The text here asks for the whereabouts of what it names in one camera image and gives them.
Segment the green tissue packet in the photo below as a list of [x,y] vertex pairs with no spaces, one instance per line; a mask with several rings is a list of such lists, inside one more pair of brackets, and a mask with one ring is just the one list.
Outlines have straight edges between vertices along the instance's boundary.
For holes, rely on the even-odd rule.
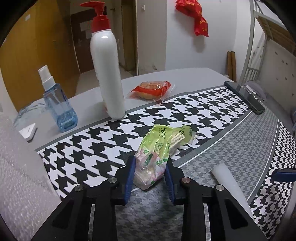
[[150,188],[163,177],[167,161],[175,150],[196,142],[190,126],[155,125],[142,139],[135,153],[136,168],[133,183],[141,190]]

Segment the houndstooth table cloth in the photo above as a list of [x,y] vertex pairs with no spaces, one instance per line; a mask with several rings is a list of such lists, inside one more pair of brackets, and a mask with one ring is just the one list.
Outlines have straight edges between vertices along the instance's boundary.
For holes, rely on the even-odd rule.
[[271,180],[275,169],[292,168],[295,140],[270,110],[255,114],[225,87],[182,93],[148,104],[124,119],[105,119],[37,150],[60,198],[77,184],[99,185],[124,167],[155,125],[188,125],[196,142],[175,150],[173,163],[185,175],[214,186],[212,169],[224,163],[250,205],[254,220],[271,240],[285,213],[291,183]]

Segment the black smartphone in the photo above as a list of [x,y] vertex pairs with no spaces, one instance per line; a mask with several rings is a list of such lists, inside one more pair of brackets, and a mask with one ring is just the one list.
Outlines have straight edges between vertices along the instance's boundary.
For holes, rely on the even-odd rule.
[[255,114],[259,115],[265,112],[264,106],[241,85],[236,82],[225,81],[224,86],[242,99]]

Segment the blue spray bottle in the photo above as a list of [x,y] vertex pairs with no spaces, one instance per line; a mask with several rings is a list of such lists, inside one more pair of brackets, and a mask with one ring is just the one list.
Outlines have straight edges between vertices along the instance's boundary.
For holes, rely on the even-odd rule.
[[78,124],[78,117],[61,85],[56,83],[47,65],[38,70],[44,88],[43,99],[60,132],[67,132]]

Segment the white styrofoam box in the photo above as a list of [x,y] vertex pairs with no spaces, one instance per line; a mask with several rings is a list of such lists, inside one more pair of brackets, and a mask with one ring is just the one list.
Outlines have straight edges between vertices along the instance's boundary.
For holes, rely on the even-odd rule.
[[61,200],[41,157],[1,114],[1,216],[17,240],[31,240]]

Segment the red snack packet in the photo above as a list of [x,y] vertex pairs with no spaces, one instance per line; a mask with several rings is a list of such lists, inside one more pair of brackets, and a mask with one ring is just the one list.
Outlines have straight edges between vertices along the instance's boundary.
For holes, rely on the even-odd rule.
[[175,85],[168,81],[146,81],[131,90],[126,98],[164,102],[174,88]]

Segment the small white box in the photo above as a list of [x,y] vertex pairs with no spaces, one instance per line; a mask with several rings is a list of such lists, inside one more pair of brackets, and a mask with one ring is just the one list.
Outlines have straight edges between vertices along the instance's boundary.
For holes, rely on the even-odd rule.
[[37,126],[36,123],[33,123],[19,131],[20,135],[27,141],[31,141],[36,133]]

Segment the clear plastic bag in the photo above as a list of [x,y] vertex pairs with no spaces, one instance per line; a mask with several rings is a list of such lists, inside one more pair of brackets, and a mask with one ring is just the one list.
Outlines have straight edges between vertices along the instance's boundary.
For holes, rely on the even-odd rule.
[[33,120],[39,117],[42,113],[47,111],[47,106],[44,103],[31,103],[22,108],[16,116],[13,127],[22,129],[33,123]]

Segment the metal bunk bed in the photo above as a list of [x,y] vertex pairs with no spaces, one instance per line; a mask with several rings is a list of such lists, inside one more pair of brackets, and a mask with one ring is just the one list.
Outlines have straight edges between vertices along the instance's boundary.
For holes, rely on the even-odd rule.
[[263,1],[237,1],[237,82],[256,82],[290,113],[295,108],[295,40]]

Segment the white pump bottle red cap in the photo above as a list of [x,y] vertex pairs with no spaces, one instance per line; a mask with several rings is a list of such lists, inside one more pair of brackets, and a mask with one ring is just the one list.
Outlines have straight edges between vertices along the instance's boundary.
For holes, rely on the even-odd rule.
[[121,83],[117,42],[110,21],[104,13],[104,2],[88,1],[81,7],[95,9],[96,16],[91,25],[90,52],[99,81],[100,92],[108,115],[114,120],[125,116],[125,97]]

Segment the wooden wardrobe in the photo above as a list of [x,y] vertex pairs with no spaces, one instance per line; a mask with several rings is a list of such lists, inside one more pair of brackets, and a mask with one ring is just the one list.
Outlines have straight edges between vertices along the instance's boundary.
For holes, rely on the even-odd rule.
[[80,72],[69,1],[36,1],[16,21],[1,46],[1,74],[16,110],[42,98],[38,70],[45,65],[66,96],[73,97]]

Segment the dark brown door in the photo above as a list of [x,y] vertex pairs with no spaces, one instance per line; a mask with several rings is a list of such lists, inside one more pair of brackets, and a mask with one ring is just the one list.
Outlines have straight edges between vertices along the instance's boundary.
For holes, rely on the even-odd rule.
[[94,69],[90,53],[92,37],[91,24],[96,16],[94,9],[87,9],[71,15],[72,35],[80,73]]

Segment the red hanging bag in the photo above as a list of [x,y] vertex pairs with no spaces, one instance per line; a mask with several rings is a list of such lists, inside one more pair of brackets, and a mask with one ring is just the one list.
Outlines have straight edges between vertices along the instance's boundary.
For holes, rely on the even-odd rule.
[[202,7],[196,0],[177,0],[176,10],[194,19],[194,33],[196,36],[208,35],[208,23],[202,15]]

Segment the wooden sticks by wall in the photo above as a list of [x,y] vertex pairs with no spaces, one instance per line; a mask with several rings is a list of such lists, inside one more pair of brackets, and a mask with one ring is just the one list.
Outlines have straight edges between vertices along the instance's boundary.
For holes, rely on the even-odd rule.
[[227,75],[230,80],[237,82],[236,57],[234,51],[227,52]]

